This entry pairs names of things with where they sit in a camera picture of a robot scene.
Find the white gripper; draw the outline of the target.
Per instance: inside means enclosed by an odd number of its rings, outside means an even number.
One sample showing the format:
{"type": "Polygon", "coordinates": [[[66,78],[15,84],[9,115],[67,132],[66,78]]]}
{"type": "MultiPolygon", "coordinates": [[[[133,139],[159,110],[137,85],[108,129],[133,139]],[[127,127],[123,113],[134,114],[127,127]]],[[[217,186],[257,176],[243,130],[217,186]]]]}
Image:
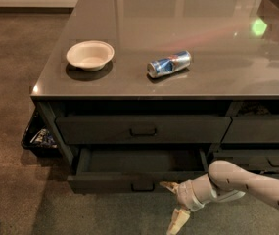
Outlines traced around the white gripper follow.
{"type": "Polygon", "coordinates": [[[173,194],[177,193],[178,203],[184,207],[174,209],[166,231],[166,235],[177,235],[189,220],[191,212],[196,212],[205,205],[196,197],[192,180],[187,180],[180,184],[171,181],[161,181],[160,185],[173,194]]]}

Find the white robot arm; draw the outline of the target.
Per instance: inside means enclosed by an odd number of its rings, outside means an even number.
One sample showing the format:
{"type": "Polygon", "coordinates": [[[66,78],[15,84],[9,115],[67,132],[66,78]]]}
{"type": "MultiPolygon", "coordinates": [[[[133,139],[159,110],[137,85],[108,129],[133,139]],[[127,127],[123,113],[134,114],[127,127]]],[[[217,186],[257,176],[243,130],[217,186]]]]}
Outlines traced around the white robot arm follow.
{"type": "Polygon", "coordinates": [[[206,204],[234,201],[246,193],[279,211],[279,179],[253,174],[224,160],[211,163],[208,173],[197,179],[163,181],[161,186],[172,192],[180,205],[173,211],[166,235],[177,235],[191,213],[206,204]]]}

